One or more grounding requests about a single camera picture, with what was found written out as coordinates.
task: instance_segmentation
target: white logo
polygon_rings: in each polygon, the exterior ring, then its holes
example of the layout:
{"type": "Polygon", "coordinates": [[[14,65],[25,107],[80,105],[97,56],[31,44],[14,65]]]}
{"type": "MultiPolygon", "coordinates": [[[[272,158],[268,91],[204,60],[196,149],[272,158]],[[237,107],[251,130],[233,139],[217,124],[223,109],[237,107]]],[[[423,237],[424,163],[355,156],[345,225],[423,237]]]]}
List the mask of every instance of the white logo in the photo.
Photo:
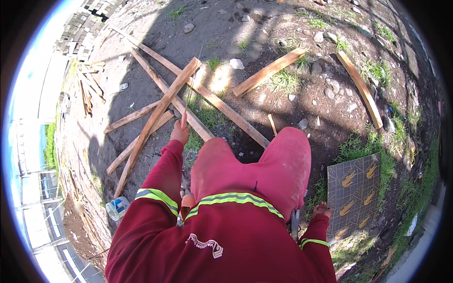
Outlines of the white logo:
{"type": "Polygon", "coordinates": [[[223,248],[214,240],[209,240],[206,243],[203,243],[198,240],[197,235],[192,234],[192,233],[189,235],[189,238],[187,239],[187,241],[189,241],[189,240],[192,240],[193,244],[199,249],[204,249],[206,247],[212,247],[212,256],[215,259],[220,258],[222,256],[223,248]]]}

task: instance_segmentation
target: construction worker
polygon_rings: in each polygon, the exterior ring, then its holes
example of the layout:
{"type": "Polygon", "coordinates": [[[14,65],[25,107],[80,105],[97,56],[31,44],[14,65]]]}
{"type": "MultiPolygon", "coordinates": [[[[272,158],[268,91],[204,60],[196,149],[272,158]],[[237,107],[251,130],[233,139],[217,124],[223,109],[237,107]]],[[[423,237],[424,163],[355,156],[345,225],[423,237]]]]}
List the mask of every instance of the construction worker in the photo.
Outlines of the construction worker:
{"type": "Polygon", "coordinates": [[[221,138],[200,149],[191,174],[195,206],[181,227],[183,148],[190,127],[174,125],[162,157],[123,217],[106,278],[116,282],[336,282],[325,202],[296,243],[286,222],[308,184],[308,139],[287,127],[258,163],[242,164],[221,138]]]}

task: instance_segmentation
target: reflective band on sleeve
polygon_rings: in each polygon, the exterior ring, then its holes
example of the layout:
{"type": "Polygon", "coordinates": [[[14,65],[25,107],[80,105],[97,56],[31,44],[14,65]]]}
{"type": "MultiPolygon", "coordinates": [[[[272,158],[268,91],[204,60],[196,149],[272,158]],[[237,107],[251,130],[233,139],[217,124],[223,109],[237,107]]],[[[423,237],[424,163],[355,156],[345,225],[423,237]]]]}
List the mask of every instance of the reflective band on sleeve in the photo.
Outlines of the reflective band on sleeve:
{"type": "Polygon", "coordinates": [[[276,210],[270,203],[263,200],[262,198],[254,196],[247,192],[228,192],[228,193],[217,194],[217,195],[212,195],[212,196],[207,196],[207,197],[202,198],[200,200],[200,202],[198,203],[198,205],[196,207],[194,207],[193,209],[191,209],[190,212],[187,214],[186,220],[189,217],[198,214],[198,208],[200,207],[200,205],[210,205],[210,204],[224,203],[224,202],[236,202],[236,203],[249,202],[255,206],[265,207],[270,212],[276,214],[278,217],[283,218],[283,215],[281,215],[281,213],[278,212],[278,210],[276,210]]]}
{"type": "Polygon", "coordinates": [[[135,199],[142,198],[142,197],[150,198],[150,199],[157,200],[157,201],[162,201],[169,207],[170,211],[176,217],[178,217],[178,204],[175,201],[173,201],[171,198],[169,198],[163,191],[159,191],[156,189],[143,189],[142,188],[142,189],[138,190],[137,195],[135,196],[135,199]]]}
{"type": "Polygon", "coordinates": [[[315,240],[315,239],[302,239],[302,242],[300,242],[300,249],[304,249],[304,245],[308,242],[313,242],[313,243],[318,243],[318,244],[322,244],[322,245],[325,245],[327,246],[328,248],[330,248],[330,245],[328,242],[324,242],[324,241],[321,241],[321,240],[315,240]]]}

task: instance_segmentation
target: person's right hand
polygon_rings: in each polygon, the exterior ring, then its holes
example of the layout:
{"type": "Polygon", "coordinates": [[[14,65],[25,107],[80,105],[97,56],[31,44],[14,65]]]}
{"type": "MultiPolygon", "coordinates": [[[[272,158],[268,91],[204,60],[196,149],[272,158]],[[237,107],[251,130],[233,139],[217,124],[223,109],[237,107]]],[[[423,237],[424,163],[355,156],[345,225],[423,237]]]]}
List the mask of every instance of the person's right hand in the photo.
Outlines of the person's right hand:
{"type": "Polygon", "coordinates": [[[332,217],[332,209],[327,208],[327,202],[322,201],[320,204],[314,207],[313,209],[313,217],[315,217],[318,214],[324,214],[325,216],[332,217]]]}
{"type": "Polygon", "coordinates": [[[186,145],[186,143],[189,141],[189,132],[190,132],[190,126],[189,125],[183,131],[183,130],[181,130],[181,121],[180,120],[176,120],[176,122],[174,123],[173,132],[171,132],[171,135],[170,135],[170,140],[177,139],[183,145],[186,145]]]}

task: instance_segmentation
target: dirt ground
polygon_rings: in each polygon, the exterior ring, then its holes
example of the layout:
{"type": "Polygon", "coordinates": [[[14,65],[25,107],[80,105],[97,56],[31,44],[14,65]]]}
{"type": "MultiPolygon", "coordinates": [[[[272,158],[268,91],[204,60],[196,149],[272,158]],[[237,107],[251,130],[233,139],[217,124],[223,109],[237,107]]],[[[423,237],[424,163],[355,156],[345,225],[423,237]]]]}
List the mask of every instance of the dirt ground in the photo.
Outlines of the dirt ground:
{"type": "MultiPolygon", "coordinates": [[[[409,20],[391,1],[360,0],[358,3],[357,6],[346,0],[335,0],[321,6],[309,0],[134,0],[116,11],[107,23],[141,40],[181,69],[193,57],[198,57],[202,62],[212,57],[224,60],[225,63],[215,71],[209,70],[204,63],[197,77],[203,79],[204,86],[213,93],[222,94],[222,100],[269,141],[274,137],[267,119],[269,113],[272,114],[277,131],[287,126],[298,127],[297,124],[302,119],[307,119],[308,127],[303,132],[309,135],[312,148],[307,194],[310,197],[314,194],[313,184],[320,177],[327,176],[327,166],[338,155],[341,142],[354,130],[365,137],[365,125],[371,120],[354,82],[336,58],[336,44],[326,37],[326,32],[336,34],[339,38],[345,37],[350,46],[348,56],[358,69],[366,61],[382,60],[389,66],[391,86],[387,87],[387,98],[383,100],[376,96],[381,116],[384,116],[385,108],[391,102],[397,103],[402,113],[406,113],[408,107],[414,108],[414,105],[422,107],[423,124],[417,131],[410,133],[412,142],[420,150],[415,157],[414,168],[419,168],[420,162],[424,161],[431,137],[437,134],[439,127],[438,85],[425,47],[411,28],[409,20]],[[175,10],[182,5],[185,6],[183,12],[172,20],[168,10],[175,10]],[[359,9],[361,14],[353,12],[353,7],[359,9]],[[302,12],[306,12],[309,17],[298,15],[302,12]],[[242,17],[246,14],[251,19],[243,22],[242,17]],[[308,24],[310,18],[317,14],[321,14],[323,20],[329,23],[328,27],[316,29],[308,24]],[[348,20],[357,25],[352,27],[348,20]],[[375,37],[370,38],[377,33],[373,24],[375,21],[395,34],[394,44],[383,46],[375,37]],[[192,23],[195,29],[185,34],[183,26],[188,23],[192,23]],[[316,43],[313,36],[320,30],[324,31],[324,40],[316,43]],[[308,61],[310,65],[319,63],[321,73],[300,73],[300,88],[294,93],[292,101],[283,90],[273,92],[266,85],[257,87],[241,99],[236,98],[231,91],[233,87],[277,59],[280,56],[279,41],[290,37],[297,38],[303,47],[309,48],[308,61]],[[247,53],[237,47],[244,39],[248,39],[249,43],[247,53]],[[207,48],[206,43],[212,43],[214,47],[207,48]],[[236,70],[228,65],[228,61],[233,58],[241,59],[245,69],[236,70]],[[340,91],[334,99],[324,95],[324,89],[328,86],[327,79],[339,83],[340,91]],[[352,96],[347,95],[346,89],[352,90],[352,96]],[[351,113],[346,112],[353,103],[356,103],[357,108],[351,113]]],[[[107,175],[106,169],[140,134],[150,114],[108,134],[103,134],[103,131],[109,124],[128,115],[130,105],[133,104],[131,108],[138,110],[157,101],[163,94],[130,54],[127,40],[114,31],[110,33],[108,29],[102,30],[99,35],[100,38],[105,36],[107,38],[101,46],[95,47],[89,61],[106,62],[103,73],[93,74],[105,93],[106,103],[101,104],[100,99],[93,97],[93,116],[84,119],[82,103],[74,94],[70,94],[73,105],[71,113],[66,115],[60,127],[58,139],[61,143],[58,146],[64,152],[66,164],[70,164],[75,171],[80,187],[89,199],[90,209],[99,216],[98,222],[108,227],[106,231],[101,231],[103,227],[99,225],[99,233],[103,235],[107,246],[119,223],[108,218],[102,200],[110,201],[113,198],[125,162],[110,175],[107,175]],[[126,55],[122,62],[118,59],[120,55],[126,55]],[[115,93],[118,86],[126,82],[129,87],[115,93]],[[93,188],[96,187],[92,185],[93,175],[94,178],[101,179],[102,190],[93,188]]],[[[176,78],[150,56],[143,52],[142,55],[167,83],[171,84],[176,78]]],[[[367,84],[373,95],[370,82],[367,81],[367,84]]],[[[167,144],[174,119],[158,129],[146,142],[123,192],[129,201],[134,199],[136,191],[149,173],[153,157],[157,158],[160,149],[167,144]]],[[[238,127],[229,131],[232,124],[228,123],[210,130],[216,137],[225,138],[241,162],[257,162],[264,149],[238,127]]],[[[389,134],[383,130],[381,133],[387,136],[388,141],[389,134]]],[[[365,259],[368,263],[380,256],[379,249],[385,251],[391,244],[395,223],[401,218],[395,209],[395,199],[400,190],[399,181],[402,176],[418,174],[411,170],[404,153],[395,155],[395,160],[397,178],[391,182],[384,209],[370,228],[371,234],[379,235],[379,239],[375,245],[378,249],[374,248],[365,259]]],[[[190,184],[190,163],[184,164],[183,175],[190,184]]]]}

